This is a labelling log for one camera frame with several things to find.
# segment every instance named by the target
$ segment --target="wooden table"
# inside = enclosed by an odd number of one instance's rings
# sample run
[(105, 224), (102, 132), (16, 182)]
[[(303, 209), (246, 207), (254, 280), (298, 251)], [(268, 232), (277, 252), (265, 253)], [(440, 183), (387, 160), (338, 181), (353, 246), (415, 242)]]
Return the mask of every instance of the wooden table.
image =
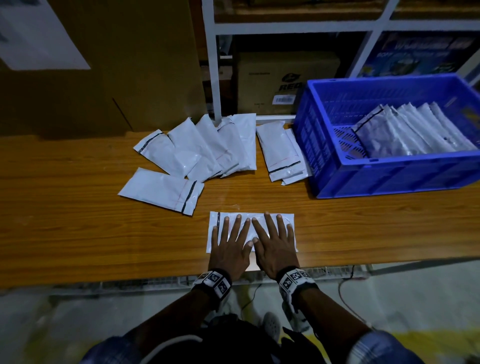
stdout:
[(137, 167), (125, 137), (0, 143), (0, 287), (198, 274), (209, 211), (294, 213), (303, 267), (480, 255), (480, 184), (317, 200), (254, 172), (205, 183), (193, 217), (117, 196)]

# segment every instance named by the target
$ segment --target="blue plastic crate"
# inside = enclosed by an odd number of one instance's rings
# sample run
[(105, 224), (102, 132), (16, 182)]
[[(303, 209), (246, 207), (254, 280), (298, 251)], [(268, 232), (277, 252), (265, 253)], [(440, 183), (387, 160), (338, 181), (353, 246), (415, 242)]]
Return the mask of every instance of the blue plastic crate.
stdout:
[(437, 102), (480, 147), (480, 97), (454, 73), (310, 80), (293, 125), (312, 168), (317, 198), (399, 194), (463, 187), (480, 179), (480, 150), (368, 158), (351, 131), (379, 104)]

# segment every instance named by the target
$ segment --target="plaid sleeve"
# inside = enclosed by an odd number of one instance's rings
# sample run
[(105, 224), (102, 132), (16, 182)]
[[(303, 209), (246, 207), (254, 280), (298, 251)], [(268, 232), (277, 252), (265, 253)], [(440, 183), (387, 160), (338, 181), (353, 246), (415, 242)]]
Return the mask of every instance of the plaid sleeve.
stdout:
[(139, 364), (142, 356), (125, 337), (114, 336), (92, 347), (80, 364)]
[(371, 331), (363, 335), (353, 346), (347, 358), (347, 364), (384, 363), (421, 364), (423, 361), (384, 331)]

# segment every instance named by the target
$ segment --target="shelf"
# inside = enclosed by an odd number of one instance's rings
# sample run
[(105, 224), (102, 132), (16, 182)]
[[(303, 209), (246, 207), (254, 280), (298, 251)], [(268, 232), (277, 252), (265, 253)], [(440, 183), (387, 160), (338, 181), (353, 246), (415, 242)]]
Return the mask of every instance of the shelf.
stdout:
[(400, 0), (392, 19), (480, 19), (480, 2)]
[(329, 2), (294, 6), (249, 6), (233, 0), (231, 6), (215, 7), (216, 23), (319, 22), (375, 20), (384, 9), (382, 0)]

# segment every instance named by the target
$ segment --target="barcode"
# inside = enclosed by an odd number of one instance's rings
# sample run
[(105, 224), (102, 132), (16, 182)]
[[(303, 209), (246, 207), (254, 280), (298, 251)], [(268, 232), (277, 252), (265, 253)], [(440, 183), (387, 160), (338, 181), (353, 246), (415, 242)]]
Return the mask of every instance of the barcode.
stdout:
[(275, 95), (272, 105), (293, 105), (295, 95)]

